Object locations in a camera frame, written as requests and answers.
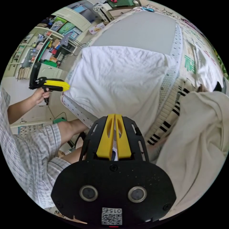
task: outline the printed number label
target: printed number label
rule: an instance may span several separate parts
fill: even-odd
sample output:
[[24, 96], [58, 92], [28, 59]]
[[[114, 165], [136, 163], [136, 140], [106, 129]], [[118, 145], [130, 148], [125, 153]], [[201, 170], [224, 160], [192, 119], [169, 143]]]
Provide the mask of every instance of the printed number label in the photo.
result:
[[102, 208], [102, 225], [122, 225], [122, 209]]

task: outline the human hand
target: human hand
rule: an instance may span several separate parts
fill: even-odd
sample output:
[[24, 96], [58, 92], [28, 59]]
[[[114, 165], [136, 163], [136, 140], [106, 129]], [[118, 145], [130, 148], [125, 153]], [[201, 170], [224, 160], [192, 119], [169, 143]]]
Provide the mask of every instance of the human hand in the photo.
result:
[[43, 88], [38, 88], [34, 94], [31, 96], [32, 100], [36, 105], [41, 103], [45, 98], [49, 98], [50, 92], [49, 89], [46, 88], [47, 92], [44, 92]]

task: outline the screw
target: screw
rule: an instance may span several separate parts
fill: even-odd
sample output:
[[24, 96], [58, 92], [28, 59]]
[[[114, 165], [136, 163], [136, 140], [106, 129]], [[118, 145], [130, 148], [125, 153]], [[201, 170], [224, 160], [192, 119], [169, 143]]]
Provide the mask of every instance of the screw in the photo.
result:
[[167, 204], [163, 207], [163, 210], [164, 210], [164, 211], [167, 211], [170, 207], [171, 207], [171, 204], [170, 204], [170, 203], [167, 203]]
[[117, 166], [117, 165], [111, 165], [111, 166], [110, 166], [110, 170], [111, 170], [112, 172], [115, 172], [115, 171], [118, 170], [118, 166]]
[[63, 207], [62, 203], [58, 201], [57, 202], [57, 207], [62, 208]]

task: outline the calendar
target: calendar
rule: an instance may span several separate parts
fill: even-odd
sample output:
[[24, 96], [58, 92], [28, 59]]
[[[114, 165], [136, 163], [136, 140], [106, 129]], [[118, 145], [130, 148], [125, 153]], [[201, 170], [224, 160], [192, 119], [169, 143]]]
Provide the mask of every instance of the calendar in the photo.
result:
[[18, 128], [18, 134], [22, 137], [25, 137], [30, 132], [36, 132], [38, 129], [42, 128], [43, 124], [38, 125], [29, 125], [29, 126], [20, 126]]

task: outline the door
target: door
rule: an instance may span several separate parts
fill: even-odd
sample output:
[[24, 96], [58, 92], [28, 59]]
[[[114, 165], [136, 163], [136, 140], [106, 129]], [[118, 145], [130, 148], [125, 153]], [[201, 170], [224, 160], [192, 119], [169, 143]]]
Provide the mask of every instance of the door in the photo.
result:
[[88, 29], [91, 26], [91, 23], [85, 17], [83, 17], [81, 14], [67, 7], [64, 7], [56, 11], [55, 13], [53, 13], [53, 15], [59, 16], [71, 22], [82, 32], [84, 32], [86, 29]]
[[41, 64], [39, 74], [37, 78], [46, 77], [48, 79], [56, 79], [61, 69], [49, 66], [47, 64]]

